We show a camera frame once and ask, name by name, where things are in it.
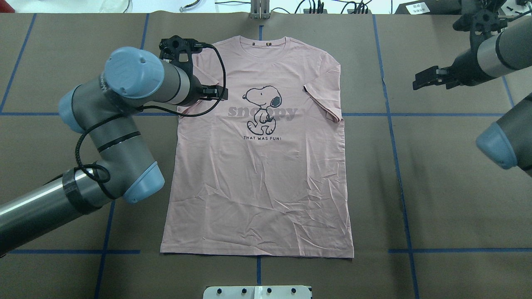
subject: cartoon dog print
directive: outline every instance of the cartoon dog print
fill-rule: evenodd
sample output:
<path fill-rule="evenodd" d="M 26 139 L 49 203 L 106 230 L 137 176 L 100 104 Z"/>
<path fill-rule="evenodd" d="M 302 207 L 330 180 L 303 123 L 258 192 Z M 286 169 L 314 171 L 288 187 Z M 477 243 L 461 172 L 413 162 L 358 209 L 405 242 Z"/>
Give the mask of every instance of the cartoon dog print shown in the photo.
<path fill-rule="evenodd" d="M 268 108 L 277 108 L 281 105 L 282 99 L 279 91 L 271 85 L 262 88 L 252 88 L 242 96 L 248 102 L 259 107 L 253 121 L 247 122 L 247 128 L 255 135 L 270 135 L 275 131 L 275 118 L 270 116 Z"/>

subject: pink t-shirt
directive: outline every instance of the pink t-shirt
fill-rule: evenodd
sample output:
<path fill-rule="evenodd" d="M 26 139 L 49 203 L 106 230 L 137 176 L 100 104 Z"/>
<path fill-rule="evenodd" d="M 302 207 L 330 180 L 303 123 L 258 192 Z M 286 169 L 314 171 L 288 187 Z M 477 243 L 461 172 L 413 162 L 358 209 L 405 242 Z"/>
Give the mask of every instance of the pink t-shirt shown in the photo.
<path fill-rule="evenodd" d="M 161 252 L 352 258 L 339 63 L 290 37 L 214 45 L 229 98 L 179 120 Z M 213 50 L 194 63 L 222 82 Z"/>

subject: wire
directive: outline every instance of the wire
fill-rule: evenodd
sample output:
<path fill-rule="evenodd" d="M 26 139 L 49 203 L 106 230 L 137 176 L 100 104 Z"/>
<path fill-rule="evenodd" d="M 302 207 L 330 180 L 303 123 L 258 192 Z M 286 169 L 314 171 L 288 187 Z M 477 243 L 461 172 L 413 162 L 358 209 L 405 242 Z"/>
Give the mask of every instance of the wire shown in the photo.
<path fill-rule="evenodd" d="M 98 165 L 98 164 L 93 163 L 93 164 L 84 164 L 83 166 L 84 166 L 86 169 L 97 169 L 97 170 L 102 170 L 102 171 L 105 172 L 107 175 L 109 175 L 109 171 L 107 170 L 107 168 L 105 168 L 105 167 L 103 167 L 103 166 L 101 166 L 101 165 Z M 74 167 L 74 171 L 78 171 L 78 170 L 81 170 L 81 168 L 79 168 L 79 167 Z M 55 181 L 55 180 L 57 180 L 57 179 L 59 179 L 59 178 L 62 178 L 62 177 L 63 177 L 63 173 L 60 174 L 60 175 L 58 175 L 57 177 L 55 177 L 55 178 L 49 180 L 48 182 L 45 183 L 45 185 L 46 185 L 46 184 L 49 184 L 49 183 L 51 183 L 51 182 L 53 182 L 53 181 Z"/>
<path fill-rule="evenodd" d="M 166 109 L 166 108 L 163 108 L 163 107 L 160 107 L 160 106 L 155 106 L 155 105 L 140 106 L 140 107 L 137 108 L 137 110 L 142 112 L 145 109 L 159 109 L 159 110 L 162 110 L 162 111 L 174 114 L 174 115 L 179 115 L 181 117 L 199 117 L 199 116 L 202 116 L 202 115 L 205 115 L 205 114 L 211 112 L 218 105 L 218 103 L 222 100 L 223 95 L 226 92 L 226 67 L 223 65 L 222 57 L 220 56 L 220 52 L 218 52 L 218 49 L 216 49 L 213 45 L 208 45 L 208 44 L 205 47 L 211 48 L 211 49 L 213 49 L 216 52 L 216 55 L 218 56 L 218 60 L 220 60 L 220 65 L 222 66 L 222 73 L 223 73 L 222 92 L 220 93 L 220 96 L 218 97 L 218 99 L 216 100 L 216 103 L 214 103 L 214 105 L 212 105 L 209 109 L 207 109 L 207 110 L 205 110 L 205 111 L 203 111 L 201 113 L 198 113 L 198 114 L 179 113 L 179 112 L 176 112 L 176 111 L 173 111 L 173 110 L 170 110 L 170 109 Z"/>
<path fill-rule="evenodd" d="M 226 4 L 226 3 L 240 3 L 240 4 L 251 4 L 251 2 L 244 1 L 224 1 L 224 2 L 214 2 L 215 4 Z"/>
<path fill-rule="evenodd" d="M 196 0 L 196 1 L 194 1 L 193 3 L 190 3 L 190 4 L 188 4 L 188 5 L 183 6 L 183 8 L 184 8 L 184 9 L 188 9 L 188 8 L 190 8 L 190 7 L 192 7 L 192 6 L 196 5 L 196 4 L 198 4 L 199 2 L 200 2 L 200 0 Z"/>
<path fill-rule="evenodd" d="M 355 7 L 355 10 L 352 12 L 353 14 L 354 13 L 358 13 L 358 14 L 362 14 L 364 13 L 364 11 L 368 10 L 368 6 L 366 5 L 366 3 L 364 3 L 363 1 L 360 2 L 360 4 L 358 5 L 358 7 Z"/>
<path fill-rule="evenodd" d="M 300 8 L 300 6 L 301 6 L 301 4 L 303 4 L 303 2 L 305 2 L 305 0 L 301 0 L 301 2 L 296 7 L 296 11 L 294 13 L 297 13 L 297 10 Z"/>
<path fill-rule="evenodd" d="M 355 5 L 355 9 L 356 9 L 356 2 L 355 1 L 349 1 L 349 2 L 345 3 L 344 8 L 342 8 L 342 11 L 340 12 L 340 14 L 343 14 L 345 8 L 351 3 L 353 3 Z"/>
<path fill-rule="evenodd" d="M 81 148 L 81 144 L 83 143 L 83 140 L 85 139 L 85 137 L 87 137 L 87 135 L 93 131 L 94 129 L 98 128 L 98 127 L 101 127 L 103 126 L 104 124 L 110 122 L 110 121 L 113 121 L 115 119 L 118 119 L 118 118 L 121 118 L 121 117 L 124 117 L 124 115 L 122 115 L 121 113 L 119 114 L 116 114 L 116 115 L 113 115 L 107 119 L 104 119 L 103 121 L 93 125 L 92 127 L 88 128 L 87 130 L 85 130 L 85 132 L 83 132 L 83 134 L 81 134 L 81 136 L 79 137 L 78 139 L 78 143 L 76 143 L 76 149 L 74 150 L 74 155 L 76 157 L 76 163 L 78 164 L 78 168 L 83 171 L 84 174 L 87 175 L 87 177 L 89 177 L 91 180 L 99 183 L 99 184 L 102 184 L 102 183 L 105 183 L 105 182 L 108 182 L 110 179 L 111 179 L 111 175 L 109 174 L 109 171 L 105 168 L 105 167 L 102 167 L 102 171 L 105 172 L 106 174 L 106 178 L 105 179 L 102 179 L 98 176 L 98 173 L 95 172 L 95 174 L 92 174 L 90 173 L 87 168 L 85 167 L 85 165 L 81 162 L 81 157 L 79 155 L 79 150 Z"/>
<path fill-rule="evenodd" d="M 520 17 L 522 17 L 524 15 L 527 15 L 527 14 L 529 14 L 531 12 L 532 12 L 532 10 L 529 10 L 529 11 L 526 11 L 526 12 L 522 12 L 522 13 L 518 14 L 517 16 L 514 16 L 512 19 L 508 20 L 508 22 L 513 22 L 513 21 L 517 20 L 518 18 L 520 18 Z"/>
<path fill-rule="evenodd" d="M 126 6 L 126 9 L 122 13 L 126 13 L 128 11 L 129 6 L 132 4 L 132 0 L 128 0 L 128 6 Z"/>
<path fill-rule="evenodd" d="M 274 10 L 284 10 L 286 11 L 287 13 L 290 13 L 288 10 L 282 8 L 282 7 L 275 7 L 274 9 L 272 9 L 271 11 L 274 11 Z"/>

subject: white label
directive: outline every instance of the white label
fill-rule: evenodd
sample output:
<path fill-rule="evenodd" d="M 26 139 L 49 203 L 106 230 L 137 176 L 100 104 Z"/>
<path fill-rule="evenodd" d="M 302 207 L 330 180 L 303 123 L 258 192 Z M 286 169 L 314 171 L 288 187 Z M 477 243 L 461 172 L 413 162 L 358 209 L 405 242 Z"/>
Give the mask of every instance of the white label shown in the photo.
<path fill-rule="evenodd" d="M 422 14 L 430 12 L 430 9 L 427 7 L 425 2 L 407 5 L 406 9 L 410 14 Z"/>

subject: blue tape line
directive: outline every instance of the blue tape line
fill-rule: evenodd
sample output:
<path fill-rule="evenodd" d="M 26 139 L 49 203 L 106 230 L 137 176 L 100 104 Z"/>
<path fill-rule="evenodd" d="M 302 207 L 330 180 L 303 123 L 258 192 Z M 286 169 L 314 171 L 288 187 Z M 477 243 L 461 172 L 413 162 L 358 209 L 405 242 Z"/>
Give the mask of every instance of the blue tape line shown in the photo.
<path fill-rule="evenodd" d="M 508 99 L 510 100 L 510 106 L 512 108 L 515 106 L 513 102 L 512 93 L 510 92 L 510 88 L 508 87 L 508 82 L 506 81 L 506 76 L 502 76 L 502 83 L 504 83 L 504 88 L 506 88 L 506 94 L 508 95 Z"/>
<path fill-rule="evenodd" d="M 390 249 L 388 253 L 476 253 L 476 252 L 532 252 L 532 248 L 425 248 L 425 249 Z"/>
<path fill-rule="evenodd" d="M 390 113 L 393 117 L 501 117 L 504 113 Z"/>
<path fill-rule="evenodd" d="M 381 55 L 380 51 L 380 42 L 379 42 L 379 33 L 377 30 L 377 19 L 375 15 L 372 15 L 373 17 L 373 29 L 375 30 L 375 42 L 377 44 L 377 56 L 379 58 L 379 67 L 380 67 L 380 76 L 383 84 L 383 92 L 384 92 L 384 98 L 386 99 L 386 113 L 388 117 L 388 127 L 390 131 L 390 138 L 392 139 L 392 150 L 394 154 L 394 161 L 395 161 L 395 172 L 397 175 L 397 180 L 399 181 L 399 187 L 401 190 L 401 203 L 403 204 L 403 223 L 404 223 L 404 232 L 406 235 L 406 245 L 408 246 L 409 252 L 408 257 L 410 260 L 410 272 L 412 274 L 412 283 L 414 288 L 414 295 L 415 299 L 419 299 L 419 289 L 418 289 L 418 279 L 417 275 L 415 273 L 415 264 L 414 264 L 414 254 L 412 253 L 412 241 L 410 239 L 410 228 L 408 225 L 408 214 L 406 212 L 406 202 L 404 200 L 404 191 L 403 191 L 403 182 L 401 180 L 401 170 L 399 168 L 399 159 L 397 156 L 397 147 L 395 145 L 395 135 L 394 135 L 394 129 L 392 124 L 392 113 L 390 111 L 390 104 L 388 100 L 388 91 L 386 89 L 386 83 L 384 82 L 384 67 L 383 67 L 383 57 Z"/>
<path fill-rule="evenodd" d="M 15 249 L 8 254 L 101 254 L 101 250 L 69 250 L 69 249 Z"/>
<path fill-rule="evenodd" d="M 8 254 L 102 254 L 103 250 L 85 249 L 15 249 Z M 107 254 L 140 254 L 140 250 L 108 250 Z"/>
<path fill-rule="evenodd" d="M 35 23 L 36 17 L 37 14 L 34 13 L 33 18 L 31 18 L 30 27 L 28 28 L 28 32 L 26 33 L 26 37 L 24 38 L 24 43 L 22 43 L 22 47 L 20 48 L 19 57 L 17 57 L 16 59 L 15 66 L 13 67 L 13 72 L 11 72 L 11 77 L 9 78 L 9 82 L 7 83 L 4 97 L 2 98 L 2 102 L 0 103 L 0 112 L 2 112 L 2 110 L 4 109 L 5 101 L 7 100 L 7 95 L 9 94 L 9 90 L 11 89 L 11 84 L 13 84 L 13 79 L 15 78 L 16 70 L 19 67 L 20 60 L 22 59 L 22 53 L 24 53 L 24 49 L 26 48 L 26 44 L 28 43 L 28 39 L 30 37 L 30 33 Z"/>
<path fill-rule="evenodd" d="M 144 32 L 142 33 L 142 41 L 140 42 L 140 49 L 144 49 L 144 41 L 146 40 L 146 31 L 148 30 L 149 13 L 146 14 L 146 20 L 144 21 Z"/>
<path fill-rule="evenodd" d="M 111 233 L 111 223 L 113 222 L 114 203 L 111 203 L 111 209 L 109 210 L 109 217 L 107 219 L 107 229 L 105 231 L 105 239 L 103 241 L 102 257 L 100 258 L 100 266 L 98 270 L 98 279 L 96 280 L 96 288 L 94 290 L 94 299 L 98 299 L 99 290 L 102 285 L 103 269 L 105 267 L 105 256 L 107 254 L 107 246 L 109 244 L 109 234 Z"/>
<path fill-rule="evenodd" d="M 59 116 L 57 112 L 2 112 L 0 115 L 17 116 L 17 117 L 32 117 L 32 116 Z"/>
<path fill-rule="evenodd" d="M 262 40 L 262 27 L 264 27 L 264 25 L 259 25 L 259 40 Z"/>
<path fill-rule="evenodd" d="M 387 113 L 342 113 L 343 117 L 386 117 Z"/>
<path fill-rule="evenodd" d="M 262 277 L 261 277 L 261 257 L 257 256 L 257 285 L 262 286 Z"/>
<path fill-rule="evenodd" d="M 140 254 L 140 250 L 108 250 L 107 254 Z"/>
<path fill-rule="evenodd" d="M 59 116 L 57 112 L 0 112 L 3 116 Z M 141 117 L 173 117 L 168 112 L 142 112 L 136 114 Z M 393 117 L 501 117 L 504 113 L 390 113 Z M 345 112 L 344 117 L 387 117 L 388 113 L 374 112 Z"/>

